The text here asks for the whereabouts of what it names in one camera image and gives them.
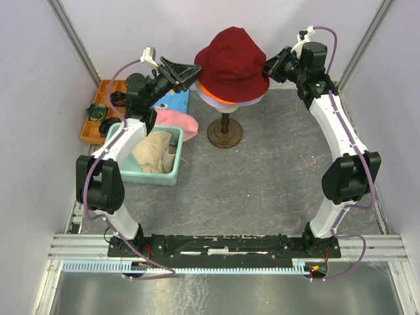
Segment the cream mannequin head stand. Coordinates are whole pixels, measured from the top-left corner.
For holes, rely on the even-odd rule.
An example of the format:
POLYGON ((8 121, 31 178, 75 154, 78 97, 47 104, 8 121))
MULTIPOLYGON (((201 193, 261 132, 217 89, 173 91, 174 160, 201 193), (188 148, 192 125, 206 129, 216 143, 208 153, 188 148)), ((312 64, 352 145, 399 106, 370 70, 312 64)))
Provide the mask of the cream mannequin head stand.
POLYGON ((214 120, 207 128, 207 138, 209 142, 220 149, 229 149, 237 146, 243 136, 242 125, 230 114, 234 113, 238 107, 217 108, 221 113, 221 118, 214 120))

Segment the orange bucket hat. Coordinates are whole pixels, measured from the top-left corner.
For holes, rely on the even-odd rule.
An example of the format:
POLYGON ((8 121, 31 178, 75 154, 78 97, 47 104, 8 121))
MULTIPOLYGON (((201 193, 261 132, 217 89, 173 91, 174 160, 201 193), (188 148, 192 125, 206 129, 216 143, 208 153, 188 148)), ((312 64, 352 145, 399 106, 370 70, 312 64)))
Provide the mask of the orange bucket hat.
POLYGON ((200 89, 201 89, 201 91, 205 94, 205 95, 207 95, 207 96, 209 96, 209 97, 211 97, 212 99, 214 99, 214 100, 216 100, 217 102, 220 102, 220 103, 223 103, 223 104, 227 104, 227 105, 234 105, 234 104, 236 104, 235 102, 231 102, 231 101, 227 101, 227 100, 223 100, 223 99, 221 99, 221 98, 219 98, 219 97, 217 97, 217 96, 215 96, 215 95, 213 95, 213 94, 211 94, 201 83, 199 83, 199 87, 200 87, 200 89))

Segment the purple bucket hat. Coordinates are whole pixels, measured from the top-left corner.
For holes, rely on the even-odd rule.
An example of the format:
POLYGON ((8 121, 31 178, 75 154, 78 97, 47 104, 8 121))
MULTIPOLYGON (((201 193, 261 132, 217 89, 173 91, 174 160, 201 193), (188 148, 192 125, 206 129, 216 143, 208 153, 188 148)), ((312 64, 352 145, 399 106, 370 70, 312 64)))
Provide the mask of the purple bucket hat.
POLYGON ((229 102, 229 101, 225 101, 222 100, 220 98, 217 98, 216 96, 212 95, 207 89, 205 89, 203 87, 203 85, 197 81, 195 83, 196 86, 196 90, 199 94, 199 96, 201 97, 201 99, 206 102, 208 105, 214 107, 214 108, 218 108, 218 109, 227 109, 227 108, 233 108, 233 107, 244 107, 244 106, 251 106, 254 104, 257 104, 258 102, 260 102, 264 95, 250 100, 250 101, 246 101, 246 102, 229 102))

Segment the blue printed cloth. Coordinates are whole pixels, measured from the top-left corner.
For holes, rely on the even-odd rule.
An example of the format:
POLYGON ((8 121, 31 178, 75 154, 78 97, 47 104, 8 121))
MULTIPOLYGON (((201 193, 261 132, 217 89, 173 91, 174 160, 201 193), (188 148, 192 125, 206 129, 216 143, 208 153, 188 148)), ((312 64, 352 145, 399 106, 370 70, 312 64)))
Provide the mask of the blue printed cloth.
POLYGON ((157 109, 164 109, 164 110, 166 109, 175 110, 175 111, 187 114, 189 99, 190 99, 190 90, 183 91, 180 93, 169 91, 165 96, 160 98, 153 105, 153 107, 157 109))

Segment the wooden compartment tray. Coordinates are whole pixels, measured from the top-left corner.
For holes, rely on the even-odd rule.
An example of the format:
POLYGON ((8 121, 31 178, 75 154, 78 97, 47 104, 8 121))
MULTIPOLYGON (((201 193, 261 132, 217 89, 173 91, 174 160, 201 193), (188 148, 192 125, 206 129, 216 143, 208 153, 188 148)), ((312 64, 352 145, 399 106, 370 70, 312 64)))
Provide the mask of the wooden compartment tray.
POLYGON ((100 124, 111 118, 116 118, 116 121, 120 122, 121 116, 125 114, 124 106, 117 107, 120 115, 110 108, 107 98, 109 84, 109 79, 100 82, 94 100, 86 109, 87 118, 80 139, 87 144, 104 144, 106 136, 104 131, 100 131, 100 124))

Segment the beige bucket hat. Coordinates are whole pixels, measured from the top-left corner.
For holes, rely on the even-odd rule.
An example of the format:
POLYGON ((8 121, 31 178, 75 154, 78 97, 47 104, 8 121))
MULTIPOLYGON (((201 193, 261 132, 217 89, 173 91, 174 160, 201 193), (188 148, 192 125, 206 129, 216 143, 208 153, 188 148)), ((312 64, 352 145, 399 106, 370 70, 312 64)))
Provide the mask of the beige bucket hat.
POLYGON ((177 149, 170 145, 171 138, 166 131, 156 131, 134 147, 131 155, 145 173, 172 171, 177 149))

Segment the pink bucket hat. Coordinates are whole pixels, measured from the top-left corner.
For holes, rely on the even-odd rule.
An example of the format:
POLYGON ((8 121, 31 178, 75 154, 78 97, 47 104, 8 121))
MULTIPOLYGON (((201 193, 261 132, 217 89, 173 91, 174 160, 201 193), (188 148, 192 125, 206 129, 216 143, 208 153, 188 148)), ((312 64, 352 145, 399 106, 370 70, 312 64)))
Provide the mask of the pink bucket hat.
POLYGON ((198 135, 199 124, 192 116, 170 109, 157 109, 156 112, 156 124, 181 128, 184 142, 198 135))

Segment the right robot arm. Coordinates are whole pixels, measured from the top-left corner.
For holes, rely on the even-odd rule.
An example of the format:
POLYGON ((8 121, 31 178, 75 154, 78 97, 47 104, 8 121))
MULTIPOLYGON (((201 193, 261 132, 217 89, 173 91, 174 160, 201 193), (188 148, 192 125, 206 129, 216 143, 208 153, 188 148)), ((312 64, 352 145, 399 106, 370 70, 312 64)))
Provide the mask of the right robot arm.
POLYGON ((266 61, 263 72, 274 81, 290 81, 298 97, 320 126, 331 150, 333 163, 322 177, 324 199, 300 239, 287 244, 310 257, 338 251, 338 225, 365 195, 375 199, 374 181, 381 166, 378 152, 370 152, 347 119, 338 90, 326 72, 327 47, 306 42, 301 51, 284 47, 266 61))

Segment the teal plastic basket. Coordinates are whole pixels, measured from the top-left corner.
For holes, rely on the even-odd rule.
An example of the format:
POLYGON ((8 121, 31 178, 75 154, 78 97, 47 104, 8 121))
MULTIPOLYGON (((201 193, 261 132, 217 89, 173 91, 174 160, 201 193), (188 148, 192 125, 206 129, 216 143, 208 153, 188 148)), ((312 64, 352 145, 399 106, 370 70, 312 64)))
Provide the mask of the teal plastic basket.
POLYGON ((174 186, 177 183, 184 132, 180 127, 167 125, 155 125, 152 132, 166 132, 171 135, 169 141, 169 152, 173 154, 174 162, 172 163, 170 172, 145 172, 135 161, 133 155, 129 154, 124 162, 118 162, 121 178, 123 182, 174 186))

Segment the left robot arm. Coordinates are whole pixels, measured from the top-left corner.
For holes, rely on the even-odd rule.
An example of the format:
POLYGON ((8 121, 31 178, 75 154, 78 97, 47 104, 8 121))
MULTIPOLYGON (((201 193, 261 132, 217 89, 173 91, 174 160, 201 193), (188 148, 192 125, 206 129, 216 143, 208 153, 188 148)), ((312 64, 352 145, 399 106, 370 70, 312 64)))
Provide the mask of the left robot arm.
POLYGON ((153 66, 153 75, 132 73, 125 80, 125 113, 119 114, 121 125, 110 140, 90 156, 79 156, 76 168, 76 199, 83 206, 87 220, 103 220, 114 233, 123 249, 132 256, 145 248, 141 225, 124 205, 125 187, 119 166, 132 149, 154 128, 157 112, 154 104, 169 91, 186 91, 197 80, 202 67, 177 64, 166 58, 156 63, 142 57, 153 66))

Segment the dark red hat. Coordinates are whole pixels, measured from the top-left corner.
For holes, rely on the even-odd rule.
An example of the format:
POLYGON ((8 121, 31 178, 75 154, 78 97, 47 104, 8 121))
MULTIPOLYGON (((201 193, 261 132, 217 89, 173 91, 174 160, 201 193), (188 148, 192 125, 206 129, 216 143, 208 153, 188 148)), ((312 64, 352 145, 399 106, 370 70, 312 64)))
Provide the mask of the dark red hat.
POLYGON ((197 53, 194 64, 201 86, 229 103, 248 102, 267 92, 270 80, 263 73, 265 53, 243 28, 229 27, 197 53))

